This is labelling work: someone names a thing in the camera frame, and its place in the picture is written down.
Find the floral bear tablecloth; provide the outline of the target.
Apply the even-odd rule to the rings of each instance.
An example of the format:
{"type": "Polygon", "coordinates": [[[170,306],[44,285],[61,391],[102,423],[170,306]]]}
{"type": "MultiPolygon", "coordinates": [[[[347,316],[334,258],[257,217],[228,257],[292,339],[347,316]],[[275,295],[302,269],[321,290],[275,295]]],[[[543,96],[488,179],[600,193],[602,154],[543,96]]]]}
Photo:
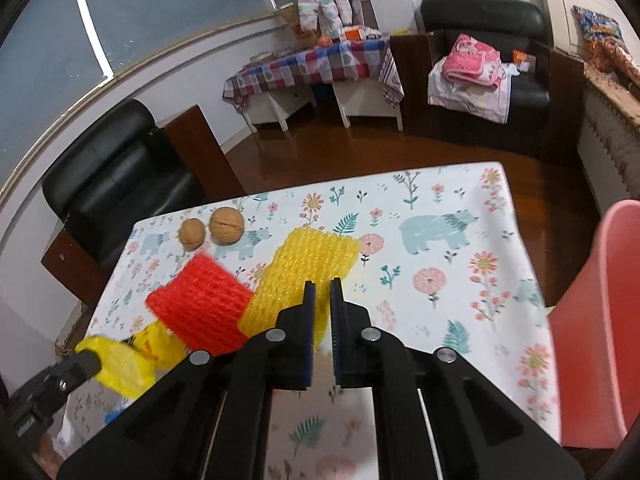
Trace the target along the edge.
{"type": "MultiPolygon", "coordinates": [[[[123,340],[153,321],[145,299],[189,261],[177,238],[183,220],[209,222],[236,208],[250,244],[200,252],[255,290],[274,253],[296,228],[359,240],[344,297],[366,307],[374,326],[407,347],[453,348],[559,440],[560,407],[552,338],[535,271],[518,232],[500,162],[442,166],[317,183],[178,210],[134,225],[87,335],[123,340]],[[426,236],[405,248],[400,227],[426,236]]],[[[276,392],[266,479],[377,479],[367,390],[333,385],[331,334],[314,357],[306,392],[276,392]]],[[[67,458],[130,404],[92,380],[68,398],[55,451],[67,458]]]]}

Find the white bed headboard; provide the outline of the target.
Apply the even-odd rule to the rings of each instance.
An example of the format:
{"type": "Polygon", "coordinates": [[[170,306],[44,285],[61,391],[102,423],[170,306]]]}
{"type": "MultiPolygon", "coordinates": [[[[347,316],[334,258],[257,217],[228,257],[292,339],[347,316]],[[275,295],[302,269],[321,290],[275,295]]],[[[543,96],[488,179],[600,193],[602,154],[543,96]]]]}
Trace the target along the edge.
{"type": "Polygon", "coordinates": [[[542,0],[551,24],[553,45],[567,54],[587,58],[587,43],[582,36],[574,6],[614,18],[620,25],[623,40],[635,60],[639,59],[639,37],[624,11],[615,0],[542,0]]]}

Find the orange fruit on table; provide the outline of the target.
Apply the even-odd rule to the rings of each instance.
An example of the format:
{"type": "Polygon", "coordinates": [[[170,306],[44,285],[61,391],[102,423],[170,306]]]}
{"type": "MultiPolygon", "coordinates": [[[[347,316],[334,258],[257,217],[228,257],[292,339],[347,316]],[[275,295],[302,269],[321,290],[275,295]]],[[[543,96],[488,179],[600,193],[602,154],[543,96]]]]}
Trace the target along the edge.
{"type": "Polygon", "coordinates": [[[317,46],[320,48],[328,48],[333,44],[333,40],[328,36],[321,36],[318,39],[317,46]]]}

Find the smaller walnut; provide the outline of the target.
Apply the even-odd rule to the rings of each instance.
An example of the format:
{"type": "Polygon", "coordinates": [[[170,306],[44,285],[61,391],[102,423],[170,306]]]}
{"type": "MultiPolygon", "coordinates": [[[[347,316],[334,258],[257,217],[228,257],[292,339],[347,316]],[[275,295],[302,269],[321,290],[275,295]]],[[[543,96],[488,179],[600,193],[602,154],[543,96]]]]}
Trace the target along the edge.
{"type": "Polygon", "coordinates": [[[178,229],[178,240],[187,252],[193,252],[204,243],[206,229],[198,218],[189,218],[181,223],[178,229]]]}

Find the woven basket on table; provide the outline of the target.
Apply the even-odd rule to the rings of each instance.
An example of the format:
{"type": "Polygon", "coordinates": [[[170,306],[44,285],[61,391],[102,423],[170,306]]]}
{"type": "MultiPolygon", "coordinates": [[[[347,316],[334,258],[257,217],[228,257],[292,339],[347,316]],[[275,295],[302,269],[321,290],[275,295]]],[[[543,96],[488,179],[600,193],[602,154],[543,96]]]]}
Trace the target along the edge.
{"type": "Polygon", "coordinates": [[[278,13],[280,18],[288,24],[288,27],[292,30],[292,33],[297,41],[297,44],[302,49],[310,49],[316,45],[317,36],[314,32],[307,32],[300,27],[298,6],[294,2],[287,3],[285,6],[280,6],[278,13]]]}

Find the rolled floral quilt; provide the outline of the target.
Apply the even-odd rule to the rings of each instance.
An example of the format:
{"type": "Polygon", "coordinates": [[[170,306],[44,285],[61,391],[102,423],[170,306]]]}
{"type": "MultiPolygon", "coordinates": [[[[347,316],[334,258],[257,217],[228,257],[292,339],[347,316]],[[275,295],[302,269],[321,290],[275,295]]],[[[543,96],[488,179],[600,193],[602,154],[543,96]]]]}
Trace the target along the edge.
{"type": "Polygon", "coordinates": [[[639,63],[628,52],[623,41],[608,37],[603,41],[603,47],[615,67],[637,87],[640,87],[639,63]]]}

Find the orange box on table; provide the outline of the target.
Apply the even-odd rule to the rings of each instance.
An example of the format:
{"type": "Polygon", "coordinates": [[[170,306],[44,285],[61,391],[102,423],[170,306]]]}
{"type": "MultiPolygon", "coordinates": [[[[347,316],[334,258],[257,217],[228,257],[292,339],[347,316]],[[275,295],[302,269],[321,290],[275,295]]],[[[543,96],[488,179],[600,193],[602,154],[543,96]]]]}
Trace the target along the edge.
{"type": "Polygon", "coordinates": [[[366,26],[348,26],[344,27],[341,32],[342,41],[362,41],[366,40],[368,29],[366,26]]]}

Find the brown wooden side cabinet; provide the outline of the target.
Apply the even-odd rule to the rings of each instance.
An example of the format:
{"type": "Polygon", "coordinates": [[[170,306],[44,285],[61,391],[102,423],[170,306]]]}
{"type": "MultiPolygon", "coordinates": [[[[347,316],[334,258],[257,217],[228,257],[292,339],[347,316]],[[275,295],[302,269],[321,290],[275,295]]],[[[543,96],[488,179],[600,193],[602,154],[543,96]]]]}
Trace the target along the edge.
{"type": "Polygon", "coordinates": [[[198,179],[209,203],[246,194],[198,105],[160,122],[158,128],[198,179]]]}

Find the blue foam fruit net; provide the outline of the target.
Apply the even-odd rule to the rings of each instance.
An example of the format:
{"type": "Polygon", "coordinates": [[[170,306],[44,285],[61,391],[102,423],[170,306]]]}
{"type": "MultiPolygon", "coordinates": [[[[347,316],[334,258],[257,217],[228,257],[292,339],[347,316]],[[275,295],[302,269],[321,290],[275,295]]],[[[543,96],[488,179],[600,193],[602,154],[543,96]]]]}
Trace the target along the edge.
{"type": "Polygon", "coordinates": [[[116,419],[120,414],[122,414],[123,411],[124,409],[121,408],[120,410],[115,410],[115,411],[106,413],[104,416],[104,424],[105,425],[110,424],[114,419],[116,419]]]}

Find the larger walnut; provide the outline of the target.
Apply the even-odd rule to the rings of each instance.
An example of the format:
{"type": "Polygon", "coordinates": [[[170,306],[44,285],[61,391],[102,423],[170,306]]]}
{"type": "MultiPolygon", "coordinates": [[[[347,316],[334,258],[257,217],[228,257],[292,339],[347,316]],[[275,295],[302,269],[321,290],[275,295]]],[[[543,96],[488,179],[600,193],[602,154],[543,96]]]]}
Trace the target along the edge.
{"type": "Polygon", "coordinates": [[[242,214],[232,207],[220,207],[213,211],[208,222],[212,240],[218,245],[236,243],[244,234],[245,221],[242,214]]]}

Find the red foam fruit net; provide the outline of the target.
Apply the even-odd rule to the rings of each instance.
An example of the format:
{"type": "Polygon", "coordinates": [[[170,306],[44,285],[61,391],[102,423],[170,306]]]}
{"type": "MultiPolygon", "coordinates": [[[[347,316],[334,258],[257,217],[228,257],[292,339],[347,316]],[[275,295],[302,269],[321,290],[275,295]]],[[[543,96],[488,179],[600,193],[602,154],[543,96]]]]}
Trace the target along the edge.
{"type": "Polygon", "coordinates": [[[146,306],[186,345],[212,356],[235,352],[247,341],[238,329],[253,292],[205,254],[193,256],[146,306]]]}

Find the pink folded blanket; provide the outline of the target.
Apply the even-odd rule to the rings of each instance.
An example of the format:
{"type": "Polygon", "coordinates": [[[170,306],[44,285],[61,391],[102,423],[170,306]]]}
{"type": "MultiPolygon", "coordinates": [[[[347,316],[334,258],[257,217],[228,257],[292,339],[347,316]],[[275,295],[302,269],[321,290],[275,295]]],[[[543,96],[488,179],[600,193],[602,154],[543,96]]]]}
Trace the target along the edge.
{"type": "Polygon", "coordinates": [[[442,66],[450,82],[498,88],[502,79],[502,61],[498,50],[467,34],[460,34],[442,66]]]}

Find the plaid tablecloth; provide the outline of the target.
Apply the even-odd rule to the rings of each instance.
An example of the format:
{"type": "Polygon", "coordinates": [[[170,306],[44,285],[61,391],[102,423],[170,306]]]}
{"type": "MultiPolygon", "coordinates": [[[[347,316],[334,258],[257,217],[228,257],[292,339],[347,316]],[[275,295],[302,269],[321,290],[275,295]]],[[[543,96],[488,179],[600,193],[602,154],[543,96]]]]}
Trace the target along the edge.
{"type": "Polygon", "coordinates": [[[299,51],[240,70],[224,82],[222,98],[238,110],[246,110],[249,96],[360,79],[374,79],[382,84],[385,101],[398,107],[405,92],[388,38],[339,41],[331,47],[299,51]]]}

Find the pink plastic trash bucket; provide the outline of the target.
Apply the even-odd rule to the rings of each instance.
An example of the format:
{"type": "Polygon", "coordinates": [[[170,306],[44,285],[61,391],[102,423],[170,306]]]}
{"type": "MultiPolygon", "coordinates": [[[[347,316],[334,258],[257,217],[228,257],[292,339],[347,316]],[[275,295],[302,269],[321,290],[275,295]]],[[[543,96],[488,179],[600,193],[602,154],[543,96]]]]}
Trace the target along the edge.
{"type": "Polygon", "coordinates": [[[614,204],[549,315],[562,445],[616,448],[639,415],[639,226],[636,200],[614,204]]]}

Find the white side table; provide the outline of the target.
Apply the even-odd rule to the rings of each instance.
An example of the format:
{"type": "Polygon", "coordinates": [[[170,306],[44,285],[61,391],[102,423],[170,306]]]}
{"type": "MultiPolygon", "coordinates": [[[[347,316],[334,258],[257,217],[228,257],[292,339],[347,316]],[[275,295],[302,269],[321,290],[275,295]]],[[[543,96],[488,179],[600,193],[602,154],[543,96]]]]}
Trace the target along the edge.
{"type": "Polygon", "coordinates": [[[260,125],[276,124],[288,132],[290,117],[311,106],[324,116],[341,119],[345,129],[352,118],[393,119],[397,130],[404,130],[401,111],[384,98],[385,87],[374,79],[299,86],[249,96],[241,115],[251,132],[260,125]]]}

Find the bed with brown cover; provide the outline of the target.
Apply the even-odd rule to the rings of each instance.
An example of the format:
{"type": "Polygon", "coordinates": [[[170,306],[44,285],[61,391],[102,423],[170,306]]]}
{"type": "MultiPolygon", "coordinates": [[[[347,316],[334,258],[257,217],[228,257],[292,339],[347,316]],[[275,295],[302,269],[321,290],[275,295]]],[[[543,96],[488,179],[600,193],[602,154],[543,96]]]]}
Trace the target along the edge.
{"type": "Polygon", "coordinates": [[[639,198],[639,101],[614,79],[584,65],[578,155],[600,212],[639,198]]]}

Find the yellow plastic wrapper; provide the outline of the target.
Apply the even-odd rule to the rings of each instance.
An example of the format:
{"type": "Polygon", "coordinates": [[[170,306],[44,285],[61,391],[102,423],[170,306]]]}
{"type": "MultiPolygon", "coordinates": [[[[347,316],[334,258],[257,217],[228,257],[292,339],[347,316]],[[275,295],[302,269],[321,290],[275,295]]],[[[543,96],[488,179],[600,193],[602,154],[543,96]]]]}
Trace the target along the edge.
{"type": "Polygon", "coordinates": [[[94,352],[101,362],[96,380],[124,398],[137,400],[157,378],[172,370],[189,353],[186,345],[160,321],[123,341],[103,336],[82,340],[76,352],[94,352]]]}

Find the colourful cartoon pillow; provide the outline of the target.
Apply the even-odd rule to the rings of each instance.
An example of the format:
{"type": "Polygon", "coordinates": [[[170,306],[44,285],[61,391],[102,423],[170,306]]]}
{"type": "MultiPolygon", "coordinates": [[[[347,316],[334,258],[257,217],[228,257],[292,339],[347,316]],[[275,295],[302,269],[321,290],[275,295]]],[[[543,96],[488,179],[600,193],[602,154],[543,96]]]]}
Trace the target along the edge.
{"type": "Polygon", "coordinates": [[[616,69],[613,52],[617,47],[626,50],[620,24],[614,18],[573,6],[580,31],[588,50],[588,62],[602,73],[611,73],[616,69]]]}

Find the yellow foam fruit net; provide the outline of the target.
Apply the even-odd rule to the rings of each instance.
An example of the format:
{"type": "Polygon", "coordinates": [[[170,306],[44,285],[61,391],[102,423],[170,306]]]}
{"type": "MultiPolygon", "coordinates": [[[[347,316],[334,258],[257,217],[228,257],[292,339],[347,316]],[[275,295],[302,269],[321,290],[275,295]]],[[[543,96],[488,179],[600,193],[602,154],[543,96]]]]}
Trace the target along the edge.
{"type": "Polygon", "coordinates": [[[314,292],[314,345],[326,333],[330,318],[330,283],[346,278],[359,256],[356,238],[297,228],[278,248],[238,322],[247,338],[276,325],[278,314],[303,300],[305,284],[314,292]]]}

